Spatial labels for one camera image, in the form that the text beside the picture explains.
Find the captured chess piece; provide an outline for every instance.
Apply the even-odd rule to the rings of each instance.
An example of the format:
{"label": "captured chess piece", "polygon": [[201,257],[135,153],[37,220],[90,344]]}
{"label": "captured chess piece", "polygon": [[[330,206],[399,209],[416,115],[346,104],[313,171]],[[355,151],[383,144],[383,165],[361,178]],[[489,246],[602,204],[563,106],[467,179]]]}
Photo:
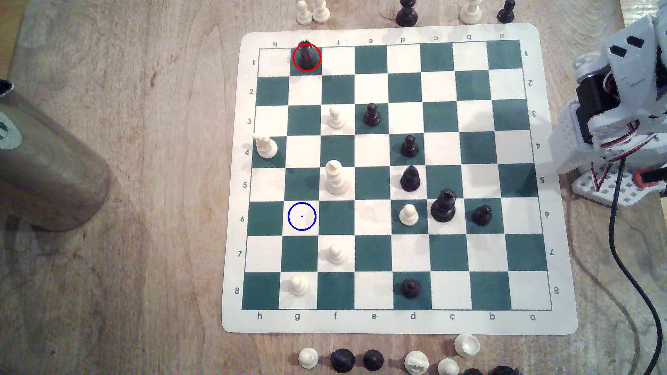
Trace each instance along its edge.
{"label": "captured chess piece", "polygon": [[400,27],[412,27],[417,23],[417,12],[412,8],[415,0],[401,0],[401,10],[396,14],[396,23]]}

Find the chess mat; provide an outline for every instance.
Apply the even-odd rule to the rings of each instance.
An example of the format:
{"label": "chess mat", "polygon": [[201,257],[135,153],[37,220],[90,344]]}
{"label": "chess mat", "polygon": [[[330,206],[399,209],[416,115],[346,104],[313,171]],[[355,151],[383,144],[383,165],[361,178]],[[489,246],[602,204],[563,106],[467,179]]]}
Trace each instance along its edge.
{"label": "chess mat", "polygon": [[[292,63],[308,39],[314,71]],[[362,117],[376,103],[382,120]],[[337,105],[346,125],[328,126]],[[252,33],[239,56],[222,324],[230,332],[570,334],[577,326],[537,30],[528,24]],[[278,146],[257,154],[252,134]],[[420,147],[404,157],[414,135]],[[332,159],[352,180],[324,188]],[[421,186],[400,187],[414,165]],[[456,215],[430,206],[456,192]],[[413,204],[419,220],[399,211]],[[470,220],[482,204],[487,226]],[[327,260],[329,245],[347,253]],[[289,279],[309,280],[304,296]],[[400,283],[422,285],[417,298]]]}

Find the wooden table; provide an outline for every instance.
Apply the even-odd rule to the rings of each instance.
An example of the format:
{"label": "wooden table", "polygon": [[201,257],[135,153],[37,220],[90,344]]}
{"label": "wooden table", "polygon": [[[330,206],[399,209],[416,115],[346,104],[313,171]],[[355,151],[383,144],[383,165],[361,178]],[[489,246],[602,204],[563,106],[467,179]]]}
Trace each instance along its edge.
{"label": "wooden table", "polygon": [[[453,336],[230,334],[220,324],[237,58],[252,31],[303,29],[292,1],[32,1],[10,78],[113,172],[83,227],[47,233],[3,218],[0,372],[323,374],[296,353],[376,348],[383,374],[421,350],[453,356]],[[499,1],[482,4],[494,22]],[[394,27],[398,0],[330,1],[311,29]],[[419,25],[457,25],[455,1],[419,0]],[[552,119],[575,96],[573,57],[623,26],[612,0],[532,0],[516,22],[541,32]],[[482,336],[462,370],[643,372],[650,314],[609,254],[609,209],[576,199],[563,177],[580,327],[563,337]],[[667,317],[667,232],[657,197],[623,210],[617,247]],[[663,358],[655,374],[667,372]],[[361,367],[351,374],[364,373]],[[435,366],[430,374],[435,374]]]}

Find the blue circle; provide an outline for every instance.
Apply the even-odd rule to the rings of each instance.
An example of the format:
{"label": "blue circle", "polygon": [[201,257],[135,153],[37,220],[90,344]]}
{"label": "blue circle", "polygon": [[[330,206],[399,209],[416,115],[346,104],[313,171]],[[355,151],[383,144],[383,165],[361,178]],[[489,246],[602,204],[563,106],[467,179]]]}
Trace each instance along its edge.
{"label": "blue circle", "polygon": [[[305,204],[306,206],[310,207],[310,209],[313,210],[313,214],[315,215],[315,218],[313,219],[313,223],[310,224],[310,227],[308,227],[308,228],[306,228],[306,229],[299,229],[299,228],[295,227],[295,226],[291,223],[291,221],[289,220],[289,213],[292,211],[292,209],[293,209],[294,207],[296,207],[296,206],[298,206],[298,205],[300,205],[300,204]],[[297,203],[293,204],[292,207],[289,208],[289,211],[287,211],[287,222],[289,223],[289,225],[290,225],[292,228],[294,228],[294,229],[296,229],[296,230],[299,230],[299,231],[301,231],[301,232],[303,232],[304,230],[309,230],[310,228],[312,228],[312,227],[315,225],[315,222],[316,222],[316,221],[317,221],[317,212],[315,212],[315,208],[314,208],[313,206],[311,206],[311,205],[305,203],[305,202],[297,202]]]}

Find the black cable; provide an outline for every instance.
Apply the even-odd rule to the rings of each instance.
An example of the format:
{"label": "black cable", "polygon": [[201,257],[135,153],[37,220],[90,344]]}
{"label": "black cable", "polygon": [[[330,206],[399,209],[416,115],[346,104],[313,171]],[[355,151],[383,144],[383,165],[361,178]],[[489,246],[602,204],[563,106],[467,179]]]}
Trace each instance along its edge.
{"label": "black cable", "polygon": [[656,363],[658,363],[658,357],[660,356],[660,352],[662,351],[662,325],[660,324],[660,317],[658,315],[658,312],[656,311],[656,308],[653,306],[651,299],[648,298],[642,287],[639,286],[637,280],[635,280],[632,277],[628,269],[623,265],[623,262],[621,262],[621,259],[618,257],[618,253],[616,252],[616,246],[614,245],[614,223],[616,222],[616,210],[618,209],[618,196],[620,194],[621,183],[623,180],[623,169],[625,168],[625,159],[626,159],[625,157],[621,159],[621,164],[618,167],[618,176],[616,177],[616,187],[614,188],[614,201],[612,202],[612,214],[609,219],[609,248],[612,251],[612,256],[614,257],[614,260],[616,260],[616,264],[618,264],[618,267],[621,269],[621,271],[623,271],[623,274],[625,274],[625,276],[632,283],[634,288],[637,289],[639,295],[644,299],[644,302],[646,302],[648,309],[651,310],[651,314],[653,314],[653,319],[656,321],[656,330],[658,332],[656,351],[653,353],[651,362],[648,363],[648,367],[644,372],[644,375],[650,375],[651,372],[653,372],[653,368],[656,366]]}

